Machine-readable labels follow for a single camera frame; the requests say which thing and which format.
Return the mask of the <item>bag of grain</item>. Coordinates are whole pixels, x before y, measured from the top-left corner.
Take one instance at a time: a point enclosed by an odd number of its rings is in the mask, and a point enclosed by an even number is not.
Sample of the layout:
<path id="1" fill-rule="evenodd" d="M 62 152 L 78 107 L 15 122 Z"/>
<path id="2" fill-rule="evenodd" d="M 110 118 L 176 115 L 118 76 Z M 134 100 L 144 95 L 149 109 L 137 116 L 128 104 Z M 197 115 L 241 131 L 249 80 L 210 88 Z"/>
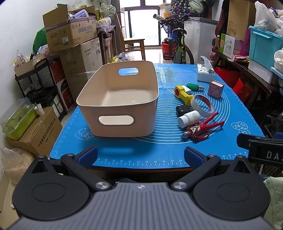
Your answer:
<path id="1" fill-rule="evenodd" d="M 34 160 L 34 156 L 23 149 L 1 148 L 1 162 L 10 180 L 17 185 Z"/>

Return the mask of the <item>green white product box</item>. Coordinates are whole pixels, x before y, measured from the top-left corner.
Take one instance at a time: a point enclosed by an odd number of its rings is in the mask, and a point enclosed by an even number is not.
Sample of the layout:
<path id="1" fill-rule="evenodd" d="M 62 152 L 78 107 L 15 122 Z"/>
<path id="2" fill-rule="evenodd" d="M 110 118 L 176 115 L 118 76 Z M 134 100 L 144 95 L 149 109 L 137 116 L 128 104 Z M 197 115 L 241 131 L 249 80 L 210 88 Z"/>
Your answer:
<path id="1" fill-rule="evenodd" d="M 232 59 L 233 55 L 240 54 L 242 45 L 243 41 L 226 34 L 221 34 L 219 52 Z"/>

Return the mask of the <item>white paper cup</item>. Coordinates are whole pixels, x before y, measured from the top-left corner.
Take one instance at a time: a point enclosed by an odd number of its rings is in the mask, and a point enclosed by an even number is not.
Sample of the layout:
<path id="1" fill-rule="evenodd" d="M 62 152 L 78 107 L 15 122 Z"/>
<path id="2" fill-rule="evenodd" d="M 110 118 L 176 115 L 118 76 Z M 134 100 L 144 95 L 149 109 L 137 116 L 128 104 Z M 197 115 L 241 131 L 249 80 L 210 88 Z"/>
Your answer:
<path id="1" fill-rule="evenodd" d="M 35 107 L 34 107 L 34 110 L 36 111 L 36 113 L 39 115 L 39 116 L 43 116 L 44 115 L 44 109 L 42 108 L 42 105 L 39 103 L 39 104 L 36 104 Z"/>

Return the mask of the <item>open top cardboard box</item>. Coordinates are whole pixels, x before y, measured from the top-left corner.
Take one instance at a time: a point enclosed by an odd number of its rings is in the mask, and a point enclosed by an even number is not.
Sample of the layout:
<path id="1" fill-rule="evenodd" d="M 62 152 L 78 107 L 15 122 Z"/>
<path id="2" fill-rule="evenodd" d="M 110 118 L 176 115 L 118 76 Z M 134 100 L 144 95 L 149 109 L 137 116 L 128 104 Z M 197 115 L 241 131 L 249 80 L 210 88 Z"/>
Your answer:
<path id="1" fill-rule="evenodd" d="M 67 5 L 44 14 L 43 22 L 51 53 L 76 47 L 96 37 L 96 18 L 70 18 Z"/>

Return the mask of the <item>small black block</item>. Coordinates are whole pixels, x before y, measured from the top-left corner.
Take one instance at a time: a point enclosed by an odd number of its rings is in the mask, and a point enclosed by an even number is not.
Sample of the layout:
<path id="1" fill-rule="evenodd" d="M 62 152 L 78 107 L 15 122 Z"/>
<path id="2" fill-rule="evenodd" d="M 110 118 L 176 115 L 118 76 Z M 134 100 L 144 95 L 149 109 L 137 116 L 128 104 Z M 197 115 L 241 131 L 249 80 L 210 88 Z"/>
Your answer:
<path id="1" fill-rule="evenodd" d="M 189 106 L 186 106 L 185 104 L 184 105 L 178 105 L 176 107 L 177 117 L 183 116 L 184 114 L 189 113 L 189 112 L 191 112 L 191 109 L 190 109 Z"/>

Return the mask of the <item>green plastic lidded container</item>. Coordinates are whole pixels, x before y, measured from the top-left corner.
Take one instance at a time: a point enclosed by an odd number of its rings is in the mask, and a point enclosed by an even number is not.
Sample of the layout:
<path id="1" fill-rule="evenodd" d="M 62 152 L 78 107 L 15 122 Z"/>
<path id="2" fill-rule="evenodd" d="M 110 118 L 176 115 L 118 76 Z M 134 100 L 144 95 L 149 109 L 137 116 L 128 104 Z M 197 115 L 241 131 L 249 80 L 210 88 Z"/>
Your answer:
<path id="1" fill-rule="evenodd" d="M 18 99 L 1 117 L 2 132 L 13 140 L 19 140 L 37 117 L 35 105 L 26 97 Z"/>

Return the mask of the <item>white pill bottle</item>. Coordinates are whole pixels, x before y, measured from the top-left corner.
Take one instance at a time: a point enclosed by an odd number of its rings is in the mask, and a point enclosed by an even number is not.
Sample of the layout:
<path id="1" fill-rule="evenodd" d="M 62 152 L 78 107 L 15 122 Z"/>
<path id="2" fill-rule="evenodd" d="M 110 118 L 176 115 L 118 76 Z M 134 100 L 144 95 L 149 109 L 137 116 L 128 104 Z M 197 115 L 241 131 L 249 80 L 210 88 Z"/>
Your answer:
<path id="1" fill-rule="evenodd" d="M 198 111 L 188 112 L 177 119 L 180 128 L 186 128 L 199 123 L 201 116 Z"/>

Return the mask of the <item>wooden side table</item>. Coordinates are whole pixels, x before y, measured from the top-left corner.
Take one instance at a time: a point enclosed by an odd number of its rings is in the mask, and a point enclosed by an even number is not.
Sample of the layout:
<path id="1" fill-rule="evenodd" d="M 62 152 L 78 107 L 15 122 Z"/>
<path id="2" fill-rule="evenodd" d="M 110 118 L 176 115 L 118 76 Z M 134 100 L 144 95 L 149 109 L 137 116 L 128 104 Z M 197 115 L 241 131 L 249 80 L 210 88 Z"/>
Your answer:
<path id="1" fill-rule="evenodd" d="M 249 92 L 248 96 L 240 97 L 244 99 L 244 104 L 248 108 L 261 101 L 271 105 L 282 97 L 279 84 L 265 82 L 259 75 L 248 68 L 248 63 L 232 62 L 228 57 L 215 49 L 212 49 L 212 52 L 215 55 L 212 66 L 221 79 L 230 88 L 234 88 L 239 82 L 241 86 L 244 86 L 244 89 L 240 90 L 240 92 Z"/>

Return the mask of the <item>yellow toy launcher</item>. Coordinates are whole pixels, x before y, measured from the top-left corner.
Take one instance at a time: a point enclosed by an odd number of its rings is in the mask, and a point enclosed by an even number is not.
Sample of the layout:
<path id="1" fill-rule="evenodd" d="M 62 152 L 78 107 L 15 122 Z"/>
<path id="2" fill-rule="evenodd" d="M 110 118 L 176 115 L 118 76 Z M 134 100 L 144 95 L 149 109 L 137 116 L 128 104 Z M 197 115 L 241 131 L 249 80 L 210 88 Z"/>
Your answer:
<path id="1" fill-rule="evenodd" d="M 191 106 L 192 94 L 188 94 L 183 86 L 177 85 L 174 88 L 174 94 L 178 99 L 181 99 L 186 106 Z"/>

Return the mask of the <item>black metal shelf cart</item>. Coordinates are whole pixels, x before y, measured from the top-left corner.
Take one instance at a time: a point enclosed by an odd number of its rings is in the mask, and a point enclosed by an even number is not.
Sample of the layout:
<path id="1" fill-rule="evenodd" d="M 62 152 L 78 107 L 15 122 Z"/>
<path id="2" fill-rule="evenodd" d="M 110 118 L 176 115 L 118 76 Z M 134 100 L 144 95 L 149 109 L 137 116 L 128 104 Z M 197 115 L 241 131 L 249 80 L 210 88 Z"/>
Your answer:
<path id="1" fill-rule="evenodd" d="M 71 90 L 60 61 L 52 64 L 37 56 L 14 69 L 15 80 L 23 94 L 34 104 L 52 107 L 61 121 L 74 105 Z"/>

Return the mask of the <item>floor cardboard box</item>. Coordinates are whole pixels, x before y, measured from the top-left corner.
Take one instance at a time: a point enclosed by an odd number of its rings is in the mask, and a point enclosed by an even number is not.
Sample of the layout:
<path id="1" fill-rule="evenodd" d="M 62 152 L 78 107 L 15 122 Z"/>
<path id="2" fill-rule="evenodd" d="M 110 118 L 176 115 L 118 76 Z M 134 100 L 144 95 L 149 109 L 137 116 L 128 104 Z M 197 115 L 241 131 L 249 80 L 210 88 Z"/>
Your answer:
<path id="1" fill-rule="evenodd" d="M 52 107 L 44 108 L 44 115 L 37 116 L 19 140 L 6 138 L 13 148 L 27 150 L 35 157 L 49 156 L 62 125 Z"/>

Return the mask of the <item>green black bicycle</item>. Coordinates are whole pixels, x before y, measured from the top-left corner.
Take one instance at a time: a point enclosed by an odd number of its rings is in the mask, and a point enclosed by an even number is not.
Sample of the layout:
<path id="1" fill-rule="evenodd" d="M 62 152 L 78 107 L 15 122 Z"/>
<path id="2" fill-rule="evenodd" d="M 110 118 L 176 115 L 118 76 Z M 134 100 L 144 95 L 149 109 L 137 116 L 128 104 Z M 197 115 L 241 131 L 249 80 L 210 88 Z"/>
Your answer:
<path id="1" fill-rule="evenodd" d="M 190 20 L 189 15 L 172 15 L 163 18 L 158 14 L 154 14 L 153 18 L 159 21 L 160 25 L 167 33 L 176 36 L 175 39 L 167 38 L 167 41 L 169 42 L 168 51 L 173 63 L 194 65 L 193 54 L 185 44 L 185 35 L 187 34 L 187 31 L 184 29 L 184 22 Z"/>

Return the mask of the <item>green handled tool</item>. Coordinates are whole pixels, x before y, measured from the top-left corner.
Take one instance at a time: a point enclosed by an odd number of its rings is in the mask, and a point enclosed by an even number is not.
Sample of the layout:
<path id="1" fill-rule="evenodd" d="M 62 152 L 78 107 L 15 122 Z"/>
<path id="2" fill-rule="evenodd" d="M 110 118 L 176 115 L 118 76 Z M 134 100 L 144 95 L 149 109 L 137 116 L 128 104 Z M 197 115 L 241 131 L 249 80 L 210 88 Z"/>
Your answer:
<path id="1" fill-rule="evenodd" d="M 202 91 L 202 90 L 204 90 L 204 86 L 199 86 L 197 84 L 188 83 L 186 86 L 189 89 L 191 89 L 192 91 Z"/>

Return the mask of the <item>red bucket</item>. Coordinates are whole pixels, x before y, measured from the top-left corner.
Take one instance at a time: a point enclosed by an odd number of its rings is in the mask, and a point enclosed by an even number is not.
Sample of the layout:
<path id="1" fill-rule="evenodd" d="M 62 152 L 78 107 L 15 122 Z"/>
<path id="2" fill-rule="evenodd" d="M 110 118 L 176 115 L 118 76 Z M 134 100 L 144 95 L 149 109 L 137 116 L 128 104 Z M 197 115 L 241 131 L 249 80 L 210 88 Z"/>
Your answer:
<path id="1" fill-rule="evenodd" d="M 164 60 L 173 60 L 174 50 L 176 48 L 175 42 L 162 42 L 162 53 Z"/>

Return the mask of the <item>wooden chair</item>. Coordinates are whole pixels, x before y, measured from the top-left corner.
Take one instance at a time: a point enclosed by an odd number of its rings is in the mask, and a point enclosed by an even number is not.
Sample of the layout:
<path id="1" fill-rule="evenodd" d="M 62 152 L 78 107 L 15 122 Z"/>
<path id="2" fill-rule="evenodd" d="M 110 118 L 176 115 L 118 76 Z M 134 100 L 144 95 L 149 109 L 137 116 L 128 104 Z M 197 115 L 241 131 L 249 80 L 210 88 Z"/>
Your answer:
<path id="1" fill-rule="evenodd" d="M 122 26 L 121 23 L 119 21 L 119 17 L 117 15 L 117 13 L 115 14 L 116 20 L 117 20 L 117 29 L 119 32 L 119 38 L 120 38 L 120 44 L 121 44 L 121 49 L 124 53 L 129 52 L 129 47 L 126 47 L 126 45 L 130 45 L 130 44 L 134 44 L 134 43 L 138 43 L 138 46 L 134 46 L 135 51 L 140 51 L 141 52 L 141 58 L 142 60 L 146 60 L 145 57 L 145 45 L 144 45 L 144 39 L 142 38 L 125 38 L 122 32 Z"/>

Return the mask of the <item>small patterned pink box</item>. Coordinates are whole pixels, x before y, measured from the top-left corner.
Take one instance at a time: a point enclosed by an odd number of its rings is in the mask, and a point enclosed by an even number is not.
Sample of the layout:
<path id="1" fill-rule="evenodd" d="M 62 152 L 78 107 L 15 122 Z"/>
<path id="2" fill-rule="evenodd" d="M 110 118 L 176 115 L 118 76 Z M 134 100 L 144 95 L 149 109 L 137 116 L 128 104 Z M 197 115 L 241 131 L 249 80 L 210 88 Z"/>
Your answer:
<path id="1" fill-rule="evenodd" d="M 223 89 L 224 89 L 223 83 L 213 80 L 210 82 L 208 95 L 216 99 L 220 99 L 222 96 Z"/>

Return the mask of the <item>blue silicone table mat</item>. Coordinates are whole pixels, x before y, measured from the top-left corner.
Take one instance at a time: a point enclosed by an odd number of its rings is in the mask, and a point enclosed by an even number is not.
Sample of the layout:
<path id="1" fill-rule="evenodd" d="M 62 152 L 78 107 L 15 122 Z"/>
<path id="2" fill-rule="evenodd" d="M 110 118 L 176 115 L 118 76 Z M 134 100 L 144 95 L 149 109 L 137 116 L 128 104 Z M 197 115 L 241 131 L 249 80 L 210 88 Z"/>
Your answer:
<path id="1" fill-rule="evenodd" d="M 218 115 L 214 122 L 224 121 L 222 128 L 214 128 L 209 137 L 194 143 L 182 140 L 183 130 L 178 126 L 176 107 L 182 102 L 174 96 L 177 85 L 197 83 L 194 65 L 156 64 L 159 83 L 154 132 L 146 137 L 106 138 L 96 137 L 89 129 L 79 108 L 76 108 L 64 126 L 50 152 L 50 158 L 59 159 L 67 153 L 77 154 L 91 145 L 98 149 L 95 166 L 132 169 L 169 169 L 187 167 L 184 150 L 192 147 L 224 160 L 237 155 L 247 155 L 247 150 L 237 146 L 238 134 L 263 136 L 262 130 L 228 86 L 224 86 L 220 99 L 211 98 Z"/>

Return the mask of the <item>large stacked cardboard box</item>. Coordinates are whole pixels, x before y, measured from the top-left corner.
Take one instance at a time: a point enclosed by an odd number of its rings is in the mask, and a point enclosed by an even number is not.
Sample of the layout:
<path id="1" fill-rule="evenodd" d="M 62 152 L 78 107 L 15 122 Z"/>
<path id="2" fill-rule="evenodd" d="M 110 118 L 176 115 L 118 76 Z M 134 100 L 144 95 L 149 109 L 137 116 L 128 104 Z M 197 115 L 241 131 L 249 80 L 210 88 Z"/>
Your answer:
<path id="1" fill-rule="evenodd" d="M 99 38 L 59 53 L 66 80 L 74 100 L 82 88 L 103 65 Z"/>

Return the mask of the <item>teal plastic storage crate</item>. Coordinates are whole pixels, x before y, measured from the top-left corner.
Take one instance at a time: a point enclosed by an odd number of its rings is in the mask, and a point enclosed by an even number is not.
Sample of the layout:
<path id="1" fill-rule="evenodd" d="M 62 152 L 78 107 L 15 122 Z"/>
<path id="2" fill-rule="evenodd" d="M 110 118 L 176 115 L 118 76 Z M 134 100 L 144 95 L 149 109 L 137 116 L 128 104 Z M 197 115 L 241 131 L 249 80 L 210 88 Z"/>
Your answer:
<path id="1" fill-rule="evenodd" d="M 249 58 L 270 70 L 274 66 L 274 53 L 282 49 L 282 36 L 254 26 L 249 26 L 249 29 Z"/>

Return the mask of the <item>yellow oil jug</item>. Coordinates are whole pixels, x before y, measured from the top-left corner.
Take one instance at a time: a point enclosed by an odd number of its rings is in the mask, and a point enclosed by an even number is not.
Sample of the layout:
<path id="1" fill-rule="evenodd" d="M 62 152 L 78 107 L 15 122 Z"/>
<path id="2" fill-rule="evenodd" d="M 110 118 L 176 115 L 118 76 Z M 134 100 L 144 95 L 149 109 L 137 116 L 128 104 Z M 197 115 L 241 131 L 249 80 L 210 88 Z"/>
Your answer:
<path id="1" fill-rule="evenodd" d="M 111 61 L 112 63 L 117 63 L 117 62 L 120 62 L 120 59 L 118 58 L 118 57 L 113 57 L 112 58 L 112 61 Z"/>

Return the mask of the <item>white chest freezer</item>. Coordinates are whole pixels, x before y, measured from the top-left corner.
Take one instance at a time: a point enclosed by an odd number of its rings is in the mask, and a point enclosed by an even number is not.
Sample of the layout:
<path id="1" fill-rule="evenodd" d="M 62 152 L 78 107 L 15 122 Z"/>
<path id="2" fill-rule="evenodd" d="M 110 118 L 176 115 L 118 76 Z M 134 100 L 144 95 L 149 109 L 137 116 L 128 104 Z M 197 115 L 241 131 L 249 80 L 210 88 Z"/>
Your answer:
<path id="1" fill-rule="evenodd" d="M 201 56 L 210 57 L 212 40 L 215 38 L 217 21 L 202 17 L 193 17 L 184 22 L 185 44 L 191 50 L 195 64 L 204 63 Z"/>

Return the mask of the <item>white tape roll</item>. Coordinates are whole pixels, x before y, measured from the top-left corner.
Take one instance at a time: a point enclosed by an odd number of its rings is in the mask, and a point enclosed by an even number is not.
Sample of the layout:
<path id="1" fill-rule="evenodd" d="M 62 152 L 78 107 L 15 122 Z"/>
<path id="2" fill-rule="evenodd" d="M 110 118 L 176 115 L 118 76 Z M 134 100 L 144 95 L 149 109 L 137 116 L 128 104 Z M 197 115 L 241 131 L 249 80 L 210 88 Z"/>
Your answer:
<path id="1" fill-rule="evenodd" d="M 195 94 L 191 99 L 191 106 L 203 117 L 209 117 L 215 112 L 212 102 L 201 94 Z"/>

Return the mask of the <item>beige plastic storage bin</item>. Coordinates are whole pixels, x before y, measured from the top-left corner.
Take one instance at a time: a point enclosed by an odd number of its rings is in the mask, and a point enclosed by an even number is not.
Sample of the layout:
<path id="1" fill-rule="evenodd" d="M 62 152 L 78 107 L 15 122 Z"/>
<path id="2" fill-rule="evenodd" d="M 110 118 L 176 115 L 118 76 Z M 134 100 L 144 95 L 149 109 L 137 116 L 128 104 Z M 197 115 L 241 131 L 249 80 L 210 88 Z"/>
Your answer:
<path id="1" fill-rule="evenodd" d="M 98 137 L 144 137 L 155 128 L 158 78 L 150 61 L 109 63 L 85 84 L 76 103 Z"/>

